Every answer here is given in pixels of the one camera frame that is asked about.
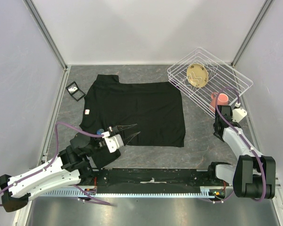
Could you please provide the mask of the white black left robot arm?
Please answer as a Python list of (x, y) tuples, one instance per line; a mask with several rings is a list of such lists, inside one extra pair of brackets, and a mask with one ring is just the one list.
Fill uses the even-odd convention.
[(54, 157), (42, 165), (17, 176), (0, 176), (0, 207), (14, 212), (25, 207), (40, 195), (65, 186), (90, 185), (95, 174), (90, 164), (97, 169), (110, 164), (120, 156), (120, 149), (139, 135), (126, 135), (125, 131), (136, 125), (118, 125), (91, 134), (78, 128), (64, 150), (57, 150)]

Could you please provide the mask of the black t-shirt garment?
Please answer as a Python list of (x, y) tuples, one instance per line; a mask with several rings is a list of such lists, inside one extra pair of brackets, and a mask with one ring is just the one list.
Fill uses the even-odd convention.
[(170, 82), (120, 83), (117, 75), (99, 74), (84, 97), (83, 131), (128, 126), (129, 145), (184, 147), (182, 96)]

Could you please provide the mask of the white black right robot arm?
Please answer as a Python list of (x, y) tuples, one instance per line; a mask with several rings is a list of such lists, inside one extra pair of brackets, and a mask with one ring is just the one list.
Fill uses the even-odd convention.
[(275, 196), (275, 159), (264, 156), (245, 137), (238, 122), (233, 119), (229, 105), (218, 105), (215, 110), (214, 136), (228, 144), (237, 158), (236, 166), (226, 162), (212, 162), (206, 174), (211, 185), (225, 181), (233, 186), (239, 198), (257, 201)]

